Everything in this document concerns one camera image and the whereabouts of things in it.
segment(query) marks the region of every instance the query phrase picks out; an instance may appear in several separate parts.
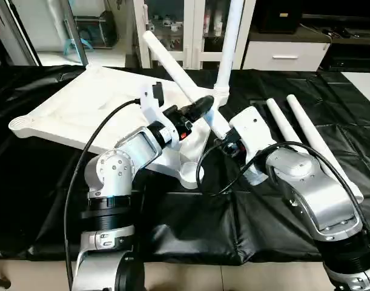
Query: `white rod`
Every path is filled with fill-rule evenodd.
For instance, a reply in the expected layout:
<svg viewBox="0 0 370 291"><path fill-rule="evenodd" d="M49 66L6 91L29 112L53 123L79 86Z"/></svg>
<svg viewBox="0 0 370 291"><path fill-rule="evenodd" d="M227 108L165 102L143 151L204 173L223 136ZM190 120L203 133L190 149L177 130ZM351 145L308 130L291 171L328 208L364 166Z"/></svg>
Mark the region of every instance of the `white rod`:
<svg viewBox="0 0 370 291"><path fill-rule="evenodd" d="M296 99L294 95L287 96L288 104L291 106L292 111L295 114L296 119L299 122L300 127L302 128L310 146L320 152L334 167L335 169L341 174L342 178L345 179L346 183L348 183L349 187L351 188L354 196L356 197L358 203L361 203L364 199L360 189L355 185L352 181L349 180L346 173L343 171L341 165L338 163L335 156L332 154L331 150L329 149L328 145L325 143L321 135L319 134L318 130L311 122L310 118L307 116L306 112L300 105L299 101ZM325 166L321 162L322 170L330 177L335 179L337 178L333 175L330 169Z"/></svg>
<svg viewBox="0 0 370 291"><path fill-rule="evenodd" d="M268 99L267 106L271 111L271 114L274 117L284 139L286 141L296 141L302 143L299 136L296 134L295 130L292 128L291 124L288 122L287 118L285 117L275 100L273 100L272 98ZM305 150L303 147L297 147L294 145L292 145L291 147L300 153L308 153L307 150Z"/></svg>
<svg viewBox="0 0 370 291"><path fill-rule="evenodd" d="M175 83L184 92L190 102L194 102L200 96L200 90L196 83L186 74L183 68L170 55L167 49L160 43L160 41L150 31L143 34L143 38L150 50L155 53L158 61L164 66L166 71L170 74ZM231 130L228 121L218 111L218 104L214 100L212 109L203 117L206 123L210 126L214 134L219 139L224 139L226 134Z"/></svg>
<svg viewBox="0 0 370 291"><path fill-rule="evenodd" d="M225 39L222 46L222 59L215 87L229 86L243 6L244 0L231 0L228 22L225 29Z"/></svg>

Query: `black plastic sheet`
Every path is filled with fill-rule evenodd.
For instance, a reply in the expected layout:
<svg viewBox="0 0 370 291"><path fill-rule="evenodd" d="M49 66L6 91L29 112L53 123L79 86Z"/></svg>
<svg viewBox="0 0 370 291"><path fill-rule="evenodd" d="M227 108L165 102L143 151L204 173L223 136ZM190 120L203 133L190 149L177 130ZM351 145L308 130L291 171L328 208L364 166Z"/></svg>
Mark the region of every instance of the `black plastic sheet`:
<svg viewBox="0 0 370 291"><path fill-rule="evenodd" d="M19 139L7 125L83 71L78 66L0 69L0 258L64 259L64 199L81 151L34 137ZM163 69L128 71L171 79ZM207 70L188 73L197 85L209 88L217 76ZM370 102L343 75L233 71L230 86L228 104L220 109L223 116L229 120L254 105L276 141L283 138L266 107L268 98L276 100L305 140L286 103L286 96L295 94L360 187L363 211L370 221ZM211 135L208 146L213 139ZM219 190L238 171L218 151L207 157L204 169L207 191ZM133 189L138 248L146 261L238 265L320 260L308 232L269 181L250 187L241 179L234 193L209 197L184 189L174 178L143 170ZM74 256L81 232L78 211L86 203L86 191L80 175L70 208Z"/></svg>

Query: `silver robot arm segment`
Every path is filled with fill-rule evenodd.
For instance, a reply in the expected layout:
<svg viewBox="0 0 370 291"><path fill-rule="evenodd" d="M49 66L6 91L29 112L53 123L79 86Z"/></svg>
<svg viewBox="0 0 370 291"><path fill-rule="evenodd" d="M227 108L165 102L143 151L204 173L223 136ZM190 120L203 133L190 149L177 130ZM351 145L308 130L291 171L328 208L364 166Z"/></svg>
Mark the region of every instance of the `silver robot arm segment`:
<svg viewBox="0 0 370 291"><path fill-rule="evenodd" d="M266 169L308 229L336 290L370 290L369 241L344 188L306 153L278 149Z"/></svg>

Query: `floor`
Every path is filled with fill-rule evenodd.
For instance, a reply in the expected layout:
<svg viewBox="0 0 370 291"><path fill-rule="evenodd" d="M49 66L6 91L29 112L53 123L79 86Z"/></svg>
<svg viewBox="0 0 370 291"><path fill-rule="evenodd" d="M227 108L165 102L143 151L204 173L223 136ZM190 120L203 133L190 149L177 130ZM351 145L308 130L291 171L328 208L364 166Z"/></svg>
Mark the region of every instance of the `floor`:
<svg viewBox="0 0 370 291"><path fill-rule="evenodd" d="M332 291L321 263L240 267L146 263L148 291ZM11 291L67 291L64 262L0 261Z"/></svg>
<svg viewBox="0 0 370 291"><path fill-rule="evenodd" d="M125 45L119 41L113 48L85 50L89 64L104 67L125 67ZM42 65L81 65L76 50L66 56L62 52L38 52Z"/></svg>

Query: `black cable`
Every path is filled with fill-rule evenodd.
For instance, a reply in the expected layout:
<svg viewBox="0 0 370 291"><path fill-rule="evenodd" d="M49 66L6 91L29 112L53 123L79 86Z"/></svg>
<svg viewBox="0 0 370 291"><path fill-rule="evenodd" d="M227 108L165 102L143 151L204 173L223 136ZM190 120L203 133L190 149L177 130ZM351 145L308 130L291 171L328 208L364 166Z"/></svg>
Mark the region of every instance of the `black cable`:
<svg viewBox="0 0 370 291"><path fill-rule="evenodd" d="M225 141L222 141L222 142L219 142L217 144L215 144L214 146L210 147L210 149L208 149L200 158L200 160L198 161L198 164L197 164L197 169L196 169L196 182L197 182L197 187L198 187L198 190L201 194L205 194L205 192L202 190L202 184L201 184L201 180L199 178L199 172L201 170L201 165L202 165L202 162L203 160L216 148L220 147L220 146L223 146L224 144L227 144L229 142L229 140L225 140Z"/></svg>
<svg viewBox="0 0 370 291"><path fill-rule="evenodd" d="M202 188L200 188L201 183L200 183L200 179L199 179L199 171L198 171L198 168L201 167L201 163L206 158L206 156L209 155L209 153L212 150L216 149L221 144L215 145L212 148L210 148L208 151L206 151L205 154L201 157L201 159L199 161L199 164L197 166L196 181L197 181L197 185L199 187L199 190L200 190L200 192L202 194L204 194L204 192L202 191ZM258 151L256 153L256 155L248 163L245 164L245 166L241 169L241 171L237 174L237 176L228 185L226 185L222 190L220 190L217 194L223 194L227 190L229 190L230 188L232 188L232 186L249 169L249 167L251 167L256 162L256 160L259 159L264 154L269 155L273 151L277 150L279 147L283 147L283 148L286 148L286 149L291 149L290 146L298 146L298 147L302 147L302 148L306 149L310 155L312 155L312 156L314 156L316 158L319 158L330 169L330 171L334 174L334 176L340 182L340 184L342 185L342 187L344 188L344 190L347 192L350 200L353 203L354 208L356 209L358 215L360 216L361 222L363 223L366 232L367 233L370 233L370 226L369 226L369 224L368 224L368 222L367 222L367 220L366 220L366 218L365 218L365 216L364 216L364 214L363 214L363 212L361 210L360 205L358 204L357 199L355 198L352 190L350 189L348 183L346 183L345 179L343 179L343 177L341 176L341 174L339 174L339 172L337 171L337 169L321 153L319 153L318 151L314 150L313 148L311 148L311 147L309 147L309 146L307 146L305 144L302 144L300 142L295 142L295 141L278 142L276 144L272 144L272 145L266 147L263 150Z"/></svg>
<svg viewBox="0 0 370 291"><path fill-rule="evenodd" d="M90 139L88 140L87 144L85 145L81 156L76 164L76 168L74 169L73 176L71 177L70 180L70 185L68 189L68 193L66 195L66 200L65 200L65 208L64 208L64 247L65 247L65 254L66 254L66 271L67 271L67 276L68 276L68 284L69 284L69 290L71 290L71 287L73 285L73 271L71 267L71 259L70 259L70 249L69 249L69 242L68 242L68 236L67 236L67 214L68 214L68 206L69 206L69 200L70 200L70 195L71 195L71 190L73 188L74 182L77 178L78 171L81 168L81 165L84 161L85 155L88 153L88 149L92 145L94 139L97 137L99 132L102 130L104 125L114 116L118 111L122 110L124 107L130 105L130 104L140 104L140 99L134 99L127 101L126 103L123 103L120 105L118 108L114 109L99 125L99 127L94 131Z"/></svg>

